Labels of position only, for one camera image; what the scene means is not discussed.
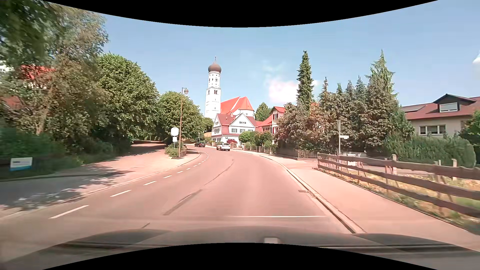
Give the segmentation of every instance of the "road sign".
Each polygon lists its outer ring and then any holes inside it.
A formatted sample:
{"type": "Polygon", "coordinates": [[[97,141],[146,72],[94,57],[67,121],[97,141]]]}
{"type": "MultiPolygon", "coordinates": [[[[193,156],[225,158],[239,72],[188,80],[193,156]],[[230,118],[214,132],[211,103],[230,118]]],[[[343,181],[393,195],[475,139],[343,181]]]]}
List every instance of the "road sign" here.
{"type": "Polygon", "coordinates": [[[170,129],[170,132],[172,133],[172,136],[178,136],[178,134],[179,134],[179,128],[177,128],[177,127],[172,127],[172,129],[170,129]]]}
{"type": "Polygon", "coordinates": [[[10,159],[10,171],[28,170],[32,168],[33,158],[10,159]]]}

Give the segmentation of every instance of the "asphalt road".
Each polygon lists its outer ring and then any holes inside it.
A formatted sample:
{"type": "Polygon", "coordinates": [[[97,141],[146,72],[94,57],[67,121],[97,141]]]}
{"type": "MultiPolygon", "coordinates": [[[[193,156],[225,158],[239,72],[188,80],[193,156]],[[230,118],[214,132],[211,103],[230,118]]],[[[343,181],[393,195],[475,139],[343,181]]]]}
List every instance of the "asphalt road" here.
{"type": "Polygon", "coordinates": [[[1,219],[1,258],[125,229],[273,225],[348,233],[274,161],[234,150],[195,149],[202,152],[199,158],[170,171],[1,219]]]}

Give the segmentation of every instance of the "wall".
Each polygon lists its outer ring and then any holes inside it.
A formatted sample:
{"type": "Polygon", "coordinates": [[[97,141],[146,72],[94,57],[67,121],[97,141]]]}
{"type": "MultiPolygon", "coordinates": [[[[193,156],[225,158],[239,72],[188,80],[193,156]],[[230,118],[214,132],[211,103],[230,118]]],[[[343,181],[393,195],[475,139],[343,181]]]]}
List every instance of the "wall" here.
{"type": "Polygon", "coordinates": [[[461,121],[466,121],[471,119],[471,116],[455,116],[455,117],[443,117],[443,118],[431,118],[431,119],[416,119],[410,120],[413,127],[415,128],[415,133],[420,134],[420,126],[427,125],[445,125],[445,130],[448,135],[452,136],[455,131],[460,132],[461,121]]]}

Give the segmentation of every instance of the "white car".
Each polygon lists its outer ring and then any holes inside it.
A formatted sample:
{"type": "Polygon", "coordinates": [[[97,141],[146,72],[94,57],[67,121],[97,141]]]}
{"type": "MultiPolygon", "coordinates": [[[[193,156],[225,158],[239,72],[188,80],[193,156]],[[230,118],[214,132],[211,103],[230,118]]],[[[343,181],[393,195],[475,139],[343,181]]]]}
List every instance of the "white car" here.
{"type": "Polygon", "coordinates": [[[227,150],[230,151],[230,145],[228,143],[220,143],[219,145],[216,146],[217,150],[227,150]]]}

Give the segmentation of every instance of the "street lamp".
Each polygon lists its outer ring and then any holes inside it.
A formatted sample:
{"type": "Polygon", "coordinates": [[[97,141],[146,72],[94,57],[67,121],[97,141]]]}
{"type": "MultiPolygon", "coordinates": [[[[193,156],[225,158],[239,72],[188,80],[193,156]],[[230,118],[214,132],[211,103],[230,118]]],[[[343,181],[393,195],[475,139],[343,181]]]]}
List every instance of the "street lamp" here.
{"type": "Polygon", "coordinates": [[[181,117],[183,114],[183,95],[188,95],[188,89],[186,87],[181,88],[181,101],[180,101],[180,130],[179,130],[179,157],[181,151],[181,117]]]}

